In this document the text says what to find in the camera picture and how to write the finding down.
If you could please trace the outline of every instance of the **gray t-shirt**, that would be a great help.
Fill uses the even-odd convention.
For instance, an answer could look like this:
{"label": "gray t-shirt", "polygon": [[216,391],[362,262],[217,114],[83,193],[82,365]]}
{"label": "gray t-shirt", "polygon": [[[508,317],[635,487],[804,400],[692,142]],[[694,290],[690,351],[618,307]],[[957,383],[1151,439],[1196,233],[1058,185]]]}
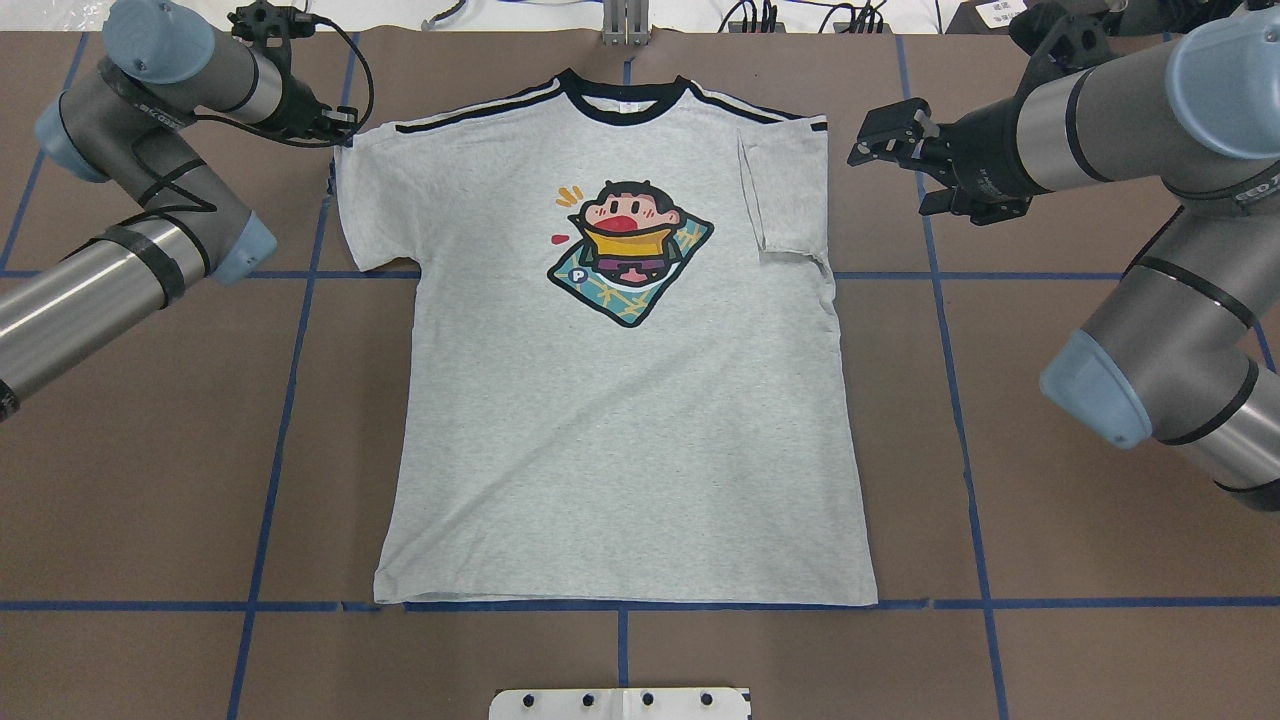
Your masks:
{"label": "gray t-shirt", "polygon": [[422,266],[378,602],[876,602],[823,118],[566,70],[337,173]]}

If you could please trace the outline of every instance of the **cartoon character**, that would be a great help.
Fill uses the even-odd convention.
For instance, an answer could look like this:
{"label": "cartoon character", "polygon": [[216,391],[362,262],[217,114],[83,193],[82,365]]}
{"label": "cartoon character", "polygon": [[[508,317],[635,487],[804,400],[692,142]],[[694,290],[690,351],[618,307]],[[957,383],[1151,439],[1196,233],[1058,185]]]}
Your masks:
{"label": "cartoon character", "polygon": [[[556,202],[572,208],[582,199],[577,186],[562,187]],[[649,316],[714,229],[649,181],[605,182],[568,219],[581,240],[547,278],[625,328]],[[567,234],[552,234],[552,245],[568,241]]]}
{"label": "cartoon character", "polygon": [[649,181],[605,182],[568,219],[585,241],[579,261],[616,283],[660,281],[682,259],[675,234],[685,227],[685,211]]}

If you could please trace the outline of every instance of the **metal bracket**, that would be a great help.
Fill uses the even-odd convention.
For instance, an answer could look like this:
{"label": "metal bracket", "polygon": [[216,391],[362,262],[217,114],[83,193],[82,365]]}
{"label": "metal bracket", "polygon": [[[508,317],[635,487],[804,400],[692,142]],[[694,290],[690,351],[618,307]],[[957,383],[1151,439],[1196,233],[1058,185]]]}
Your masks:
{"label": "metal bracket", "polygon": [[605,45],[649,45],[649,0],[603,0]]}

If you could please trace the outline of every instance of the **blue joint cap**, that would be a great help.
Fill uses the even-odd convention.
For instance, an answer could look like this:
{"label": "blue joint cap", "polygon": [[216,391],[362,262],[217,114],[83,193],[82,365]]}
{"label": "blue joint cap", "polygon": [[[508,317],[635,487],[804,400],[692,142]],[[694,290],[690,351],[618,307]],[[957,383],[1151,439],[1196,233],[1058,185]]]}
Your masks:
{"label": "blue joint cap", "polygon": [[1115,360],[1084,331],[1041,374],[1041,392],[1111,445],[1130,450],[1151,437],[1151,418]]}
{"label": "blue joint cap", "polygon": [[264,260],[275,254],[275,236],[266,229],[257,213],[250,213],[244,229],[241,231],[239,240],[232,246],[230,252],[221,265],[218,265],[209,277],[221,284],[234,284],[244,275],[253,272]]}
{"label": "blue joint cap", "polygon": [[116,0],[102,23],[102,42],[129,77],[170,85],[205,69],[214,56],[214,27],[165,0]]}
{"label": "blue joint cap", "polygon": [[106,182],[110,178],[91,165],[76,149],[72,136],[67,135],[61,111],[63,95],[59,95],[58,100],[50,102],[45,111],[36,118],[36,140],[40,142],[40,149],[79,179]]}
{"label": "blue joint cap", "polygon": [[1240,160],[1280,158],[1280,8],[1193,29],[1169,58],[1165,92],[1204,147]]}

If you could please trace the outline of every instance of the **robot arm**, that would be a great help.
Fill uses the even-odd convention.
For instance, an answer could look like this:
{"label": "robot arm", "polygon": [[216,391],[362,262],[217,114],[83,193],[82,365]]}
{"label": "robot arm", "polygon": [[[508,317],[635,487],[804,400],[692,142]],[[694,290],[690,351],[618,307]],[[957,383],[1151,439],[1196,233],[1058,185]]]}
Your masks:
{"label": "robot arm", "polygon": [[946,188],[920,213],[979,225],[1036,195],[1161,177],[1183,208],[1041,387],[1108,442],[1153,437],[1277,512],[1280,378],[1235,346],[1280,300],[1280,9],[1116,59],[1094,20],[1041,8],[1019,18],[1051,29],[1012,97],[941,126],[919,99],[874,110],[850,164],[925,172]]}
{"label": "robot arm", "polygon": [[317,102],[289,73],[289,40],[328,20],[265,0],[229,18],[230,35],[165,0],[119,0],[102,28],[108,56],[37,120],[54,161],[115,181],[142,213],[0,297],[0,420],[201,278],[234,283],[274,252],[270,231],[177,131],[207,118],[329,147],[367,119],[369,109],[357,122],[352,108]]}

